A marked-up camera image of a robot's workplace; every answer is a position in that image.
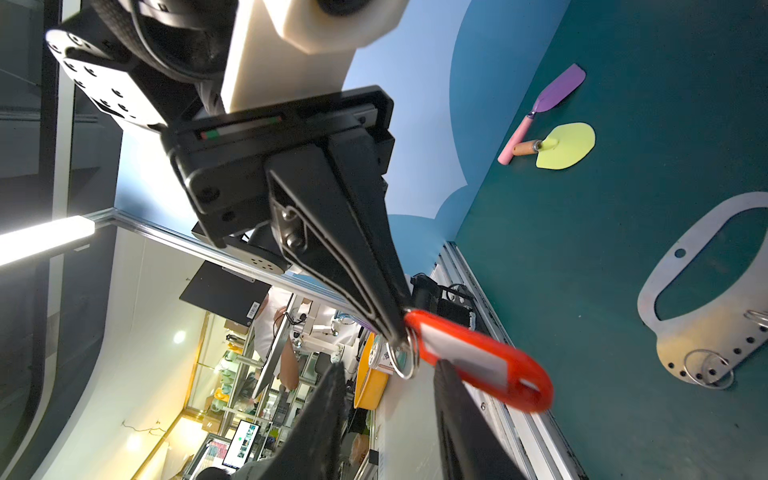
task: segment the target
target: desk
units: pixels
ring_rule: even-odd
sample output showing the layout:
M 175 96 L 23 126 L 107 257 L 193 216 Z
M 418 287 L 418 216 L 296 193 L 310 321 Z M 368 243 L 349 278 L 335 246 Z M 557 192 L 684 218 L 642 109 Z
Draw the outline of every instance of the desk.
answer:
M 672 243 L 736 194 L 768 190 L 768 15 L 758 2 L 571 2 L 511 125 L 573 62 L 584 84 L 528 137 L 591 124 L 568 170 L 494 164 L 457 244 L 515 342 L 550 373 L 589 478 L 765 478 L 768 352 L 711 392 L 667 373 L 637 295 Z M 662 294 L 661 318 L 722 293 L 768 215 L 734 218 Z

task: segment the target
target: metal plate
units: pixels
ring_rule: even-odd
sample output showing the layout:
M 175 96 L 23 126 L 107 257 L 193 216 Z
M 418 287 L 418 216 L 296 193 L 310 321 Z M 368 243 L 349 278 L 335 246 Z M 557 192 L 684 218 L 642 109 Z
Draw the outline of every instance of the metal plate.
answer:
M 214 245 L 210 242 L 210 240 L 208 240 L 208 237 L 205 236 L 202 229 L 200 229 L 199 223 L 195 224 L 194 228 L 192 229 L 192 234 L 199 241 L 214 247 Z M 222 250 L 230 254 L 232 257 L 235 257 L 246 263 L 252 263 L 256 268 L 260 268 L 269 273 L 274 273 L 276 275 L 283 275 L 285 273 L 283 266 L 278 265 L 273 261 L 271 261 L 273 259 L 260 257 L 256 253 L 257 249 L 255 247 L 252 247 L 251 245 L 248 245 L 245 242 L 240 242 L 234 237 L 228 237 L 224 239 L 224 243 L 226 243 L 227 245 Z
M 659 359 L 671 375 L 684 382 L 718 388 L 711 384 L 768 339 L 765 328 L 744 316 L 747 310 L 768 310 L 768 234 L 741 278 L 706 305 L 662 321 L 656 315 L 656 298 L 731 217 L 762 207 L 768 207 L 767 192 L 736 195 L 713 208 L 667 251 L 640 291 L 637 311 L 656 333 Z M 727 386 L 732 379 L 724 382 Z

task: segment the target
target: wooden handle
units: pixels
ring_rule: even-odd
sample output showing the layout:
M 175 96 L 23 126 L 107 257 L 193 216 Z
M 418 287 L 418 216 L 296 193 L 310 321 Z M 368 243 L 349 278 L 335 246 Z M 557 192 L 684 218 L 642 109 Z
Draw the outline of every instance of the wooden handle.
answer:
M 538 153 L 537 144 L 538 140 L 531 140 L 531 141 L 524 141 L 521 144 L 515 145 L 514 148 L 512 148 L 512 154 L 516 157 L 519 157 L 521 155 L 533 155 L 535 153 Z
M 512 149 L 515 148 L 515 145 L 519 144 L 523 141 L 523 138 L 525 138 L 525 134 L 528 133 L 528 129 L 531 126 L 531 123 L 533 123 L 533 117 L 534 112 L 531 112 L 523 118 L 523 121 L 520 122 L 520 126 L 517 130 L 515 130 L 514 134 L 509 138 L 509 141 L 504 146 L 504 149 L 502 152 L 498 155 L 498 162 L 502 165 L 508 165 L 509 162 L 512 160 L 512 157 L 514 157 L 514 154 L 512 153 Z

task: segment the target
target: key ring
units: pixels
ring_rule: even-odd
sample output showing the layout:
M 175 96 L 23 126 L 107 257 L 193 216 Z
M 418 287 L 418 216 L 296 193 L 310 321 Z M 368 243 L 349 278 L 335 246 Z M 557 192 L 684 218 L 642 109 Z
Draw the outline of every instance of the key ring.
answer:
M 763 328 L 768 328 L 768 313 L 758 312 L 756 310 L 747 310 L 744 313 L 744 318 L 752 320 Z
M 397 373 L 397 375 L 404 380 L 408 380 L 416 374 L 416 372 L 419 370 L 419 361 L 421 360 L 421 355 L 419 351 L 419 342 L 417 340 L 414 340 L 414 338 L 416 337 L 416 332 L 413 330 L 413 328 L 407 326 L 406 335 L 408 339 L 408 347 L 413 357 L 413 361 L 411 361 L 411 370 L 408 372 L 408 375 L 400 371 L 400 367 L 397 365 L 397 356 L 394 355 L 394 352 L 392 351 L 392 347 L 389 346 L 389 342 L 386 343 L 386 351 L 389 354 L 389 358 L 392 359 L 392 367 L 395 370 L 395 373 Z
M 547 372 L 511 345 L 453 323 L 434 313 L 409 310 L 404 316 L 415 353 L 430 365 L 441 359 L 460 379 L 523 412 L 543 412 L 552 405 L 554 386 Z
M 720 359 L 720 361 L 721 361 L 721 362 L 722 362 L 724 365 L 726 365 L 726 366 L 727 366 L 727 365 L 728 365 L 730 362 L 728 362 L 728 360 L 727 360 L 727 359 L 723 358 L 723 356 L 722 356 L 722 355 L 720 355 L 720 354 L 719 354 L 719 353 L 717 353 L 717 352 L 713 352 L 712 350 L 708 350 L 708 349 L 695 349 L 695 350 L 691 350 L 690 352 L 688 352 L 688 353 L 686 354 L 686 356 L 685 356 L 685 357 L 683 357 L 683 369 L 685 370 L 685 373 L 688 375 L 688 377 L 689 377 L 691 380 L 693 380 L 693 381 L 694 381 L 696 384 L 703 386 L 705 389 L 712 389 L 712 390 L 725 390 L 725 389 L 727 389 L 728 387 L 730 387 L 731 385 L 733 385 L 733 380 L 736 378 L 736 375 L 733 373 L 733 369 L 731 369 L 731 370 L 728 370 L 728 373 L 730 373 L 730 377 L 729 377 L 729 378 L 730 378 L 730 381 L 729 381 L 729 382 L 727 382 L 727 383 L 725 383 L 725 384 L 723 384 L 723 385 L 715 385 L 715 383 L 716 383 L 716 382 L 712 382 L 712 383 L 705 383 L 705 382 L 701 382 L 701 381 L 700 381 L 698 378 L 696 378 L 696 376 L 695 376 L 695 375 L 691 375 L 691 374 L 690 374 L 690 372 L 688 371 L 688 365 L 687 365 L 687 363 L 688 363 L 688 357 L 689 357 L 689 356 L 690 356 L 692 353 L 709 353 L 710 355 L 715 355 L 715 356 L 716 356 L 717 358 L 719 358 L 719 359 Z

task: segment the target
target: computer screen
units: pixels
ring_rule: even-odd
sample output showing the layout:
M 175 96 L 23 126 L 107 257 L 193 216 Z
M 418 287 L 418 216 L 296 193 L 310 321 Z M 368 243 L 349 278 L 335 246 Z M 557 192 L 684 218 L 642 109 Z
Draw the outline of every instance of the computer screen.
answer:
M 253 440 L 259 432 L 259 426 L 245 420 L 240 420 L 235 430 L 235 436 L 232 438 L 227 454 L 224 456 L 224 464 L 231 468 L 240 468 L 245 465 L 248 459 L 248 452 L 253 446 Z

